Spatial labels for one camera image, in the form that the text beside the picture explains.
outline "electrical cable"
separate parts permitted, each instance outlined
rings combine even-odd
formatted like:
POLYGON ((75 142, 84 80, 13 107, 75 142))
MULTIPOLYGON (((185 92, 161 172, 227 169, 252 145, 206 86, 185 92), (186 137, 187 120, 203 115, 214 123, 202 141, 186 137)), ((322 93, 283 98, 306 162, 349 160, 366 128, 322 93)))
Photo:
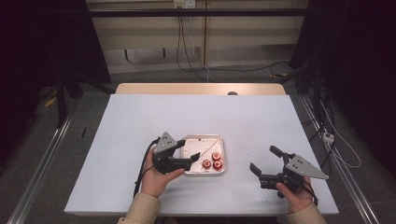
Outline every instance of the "electrical cable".
POLYGON ((296 181, 295 179, 293 179, 293 178, 288 177, 288 180, 291 180, 294 184, 298 185, 300 188, 302 188, 302 189, 305 190, 307 193, 309 193, 309 194, 314 198, 314 204, 315 204, 316 206, 318 206, 318 197, 317 197, 317 195, 315 194, 314 189, 312 189, 311 185, 310 185, 308 182, 306 182, 306 181, 304 180, 305 184, 307 184, 307 185, 309 186, 309 188, 311 188, 311 189, 308 189, 306 186, 300 184, 299 182, 297 182, 297 181, 296 181))
POLYGON ((149 146, 148 149, 146 150, 145 156, 143 157, 143 161, 142 161, 142 165, 140 166, 140 171, 139 171, 139 175, 137 177, 136 182, 134 182, 134 196, 136 195, 136 193, 139 191, 140 188, 140 184, 142 183, 142 179, 143 179, 143 175, 146 173, 147 170, 151 169, 152 167, 149 167, 145 172, 143 172, 143 169, 145 167, 145 163, 146 163, 146 159, 148 157, 149 154, 149 150, 151 149, 151 147, 154 144, 158 144, 158 142, 160 141, 161 137, 158 137, 157 139, 153 140, 149 146))
MULTIPOLYGON (((330 116, 326 111, 326 108, 324 107, 323 103, 320 102, 321 106, 324 108, 324 112, 326 114, 326 117, 328 120, 330 120, 330 116)), ((327 143, 329 149, 332 151, 332 153, 334 154, 334 157, 337 158, 339 161, 341 161, 344 165, 351 167, 351 168, 359 168, 361 167, 361 158, 359 157, 358 153, 356 153, 356 151, 353 149, 353 147, 341 136, 341 134, 339 132, 337 132, 337 130, 335 129, 335 127, 332 125, 332 127, 334 128, 335 133, 337 133, 337 135, 346 143, 347 146, 349 146, 349 148, 352 150, 352 152, 355 154, 356 158, 359 161, 358 165, 351 165, 349 163, 347 163, 346 161, 344 161, 341 156, 337 153, 334 152, 334 150, 332 149, 332 147, 327 143)))
POLYGON ((179 63, 179 61, 178 61, 178 51, 179 51, 179 47, 180 47, 180 28, 181 28, 181 36, 182 36, 182 38, 183 38, 184 51, 185 51, 185 53, 186 53, 187 62, 189 63, 189 67, 190 67, 191 71, 192 71, 198 78, 200 78, 200 79, 204 79, 204 80, 210 81, 210 82, 216 82, 216 81, 211 80, 211 79, 209 79, 209 78, 201 77, 201 76, 198 75, 198 73, 196 73, 196 71, 192 68, 191 63, 190 63, 189 54, 187 53, 186 41, 185 41, 185 38, 184 38, 184 25, 183 25, 183 18, 182 18, 182 17, 178 17, 178 41, 177 41, 177 65, 178 65, 178 67, 179 67, 181 70, 186 71, 185 69, 183 69, 183 68, 180 66, 180 63, 179 63))
MULTIPOLYGON (((189 37, 190 37, 190 41, 191 41, 191 49, 192 49, 192 55, 194 56, 195 59, 197 59, 198 61, 200 61, 197 56, 195 55, 195 46, 194 46, 194 41, 192 40, 191 37, 191 30, 192 30, 192 21, 191 21, 191 17, 190 17, 190 31, 189 31, 189 37)), ((206 65, 202 64, 202 66, 206 69, 206 82, 209 82, 209 68, 206 67, 206 65)))

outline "black cable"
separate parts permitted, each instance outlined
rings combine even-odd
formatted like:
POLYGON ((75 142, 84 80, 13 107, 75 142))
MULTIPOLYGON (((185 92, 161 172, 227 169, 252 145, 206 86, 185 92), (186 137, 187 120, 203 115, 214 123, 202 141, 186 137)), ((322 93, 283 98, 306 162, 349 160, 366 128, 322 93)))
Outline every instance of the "black cable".
POLYGON ((300 188, 302 188, 302 189, 305 190, 307 193, 309 193, 309 194, 314 198, 314 204, 315 204, 316 206, 318 206, 318 197, 317 197, 317 195, 315 195, 314 189, 312 189, 312 186, 311 186, 308 182, 306 182, 306 181, 304 180, 305 184, 307 184, 307 185, 309 186, 309 188, 311 188, 311 189, 308 189, 306 186, 300 184, 299 182, 297 182, 297 181, 296 181, 295 179, 293 179, 293 178, 288 177, 288 180, 291 180, 294 184, 298 185, 300 188))
POLYGON ((183 68, 180 66, 180 63, 179 63, 179 61, 178 61, 178 50, 179 50, 179 48, 180 48, 180 26, 181 26, 181 36, 182 36, 182 38, 183 38, 184 51, 185 51, 185 53, 186 53, 187 62, 189 63, 189 67, 190 67, 190 69, 191 69, 190 71, 189 71, 189 70, 187 70, 187 71, 193 72, 193 73, 194 73, 198 78, 200 78, 200 79, 207 80, 207 81, 210 81, 210 82, 216 82, 216 81, 211 80, 211 79, 209 79, 209 78, 201 77, 201 76, 198 75, 198 73, 196 73, 196 71, 192 68, 191 63, 190 63, 190 57, 189 57, 189 54, 187 53, 186 41, 185 41, 185 38, 184 38, 183 18, 181 18, 181 17, 178 17, 178 41, 177 41, 177 65, 178 65, 178 67, 179 67, 182 71, 186 71, 185 69, 183 69, 183 68))
POLYGON ((154 144, 158 144, 158 142, 160 141, 160 139, 161 139, 161 137, 158 137, 157 139, 153 140, 153 141, 149 144, 148 149, 146 150, 145 156, 143 157, 142 165, 140 166, 139 176, 137 177, 136 182, 134 182, 134 196, 135 196, 136 193, 139 191, 140 184, 142 183, 143 175, 146 173, 147 170, 149 170, 149 169, 152 168, 152 167, 150 167, 150 168, 148 168, 145 172, 143 172, 143 169, 144 169, 144 167, 145 167, 145 162, 146 162, 146 159, 147 159, 148 154, 149 154, 149 150, 151 149, 151 147, 152 147, 154 144))

